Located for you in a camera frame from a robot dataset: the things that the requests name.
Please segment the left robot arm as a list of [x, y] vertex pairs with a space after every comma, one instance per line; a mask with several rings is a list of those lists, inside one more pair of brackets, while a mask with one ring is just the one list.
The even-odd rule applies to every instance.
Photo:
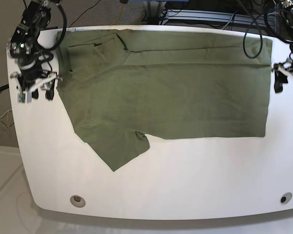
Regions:
[[[285, 39], [279, 33], [277, 33], [270, 24], [268, 23], [269, 15], [280, 16], [281, 20], [285, 24], [286, 31], [288, 32], [290, 39]], [[288, 78], [293, 80], [293, 1], [292, 0], [281, 0], [276, 4], [276, 10], [270, 12], [264, 10], [263, 20], [266, 29], [283, 43], [289, 45], [290, 55], [286, 58], [285, 62], [275, 63], [272, 67], [272, 72], [275, 75], [274, 91], [276, 94], [283, 91], [283, 84], [288, 83]]]

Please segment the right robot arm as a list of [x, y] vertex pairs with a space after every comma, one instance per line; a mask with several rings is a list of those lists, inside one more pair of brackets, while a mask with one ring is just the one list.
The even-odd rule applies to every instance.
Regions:
[[[41, 30], [46, 29], [51, 20], [51, 5], [55, 5], [63, 19], [62, 32], [57, 42], [50, 48], [38, 43]], [[67, 30], [67, 17], [59, 0], [32, 0], [25, 5], [21, 22], [8, 44], [8, 55], [14, 59], [19, 72], [13, 72], [10, 78], [17, 81], [17, 102], [30, 103], [38, 99], [38, 90], [45, 91], [45, 98], [53, 100], [55, 81], [61, 76], [50, 67], [42, 68], [44, 63], [51, 65], [54, 59], [52, 51], [62, 43]]]

